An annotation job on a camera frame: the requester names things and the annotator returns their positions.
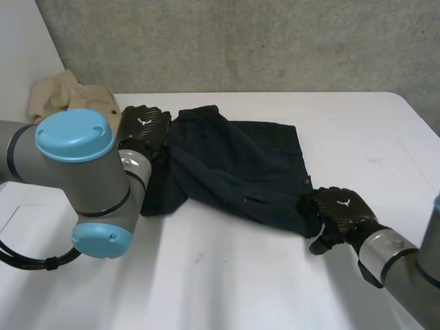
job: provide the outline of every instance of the concrete wall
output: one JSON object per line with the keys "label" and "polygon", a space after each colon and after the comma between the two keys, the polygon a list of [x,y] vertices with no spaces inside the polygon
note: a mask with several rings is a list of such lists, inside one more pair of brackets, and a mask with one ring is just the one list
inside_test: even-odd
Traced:
{"label": "concrete wall", "polygon": [[36,2],[83,83],[118,93],[391,91],[440,133],[440,1]]}

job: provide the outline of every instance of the table surface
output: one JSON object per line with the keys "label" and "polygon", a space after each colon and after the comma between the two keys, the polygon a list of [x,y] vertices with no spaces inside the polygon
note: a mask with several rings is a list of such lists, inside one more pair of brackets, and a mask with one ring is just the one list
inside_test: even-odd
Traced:
{"label": "table surface", "polygon": [[[122,94],[120,108],[218,105],[229,120],[295,125],[314,186],[358,191],[380,222],[420,244],[440,187],[440,139],[392,93]],[[57,189],[9,183],[0,238],[25,255],[68,251],[76,215]],[[362,280],[348,246],[311,240],[195,201],[141,218],[119,259],[53,272],[0,264],[0,329],[419,329]]]}

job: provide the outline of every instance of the light blue cap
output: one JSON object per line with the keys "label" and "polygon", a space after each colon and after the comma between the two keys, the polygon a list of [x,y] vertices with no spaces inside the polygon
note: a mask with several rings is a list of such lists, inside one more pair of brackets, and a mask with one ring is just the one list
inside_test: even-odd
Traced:
{"label": "light blue cap", "polygon": [[35,143],[53,160],[83,163],[108,153],[115,144],[115,135],[99,112],[74,109],[44,119],[36,128]]}
{"label": "light blue cap", "polygon": [[122,256],[133,238],[124,228],[98,222],[76,225],[71,233],[71,241],[79,252],[99,259]]}

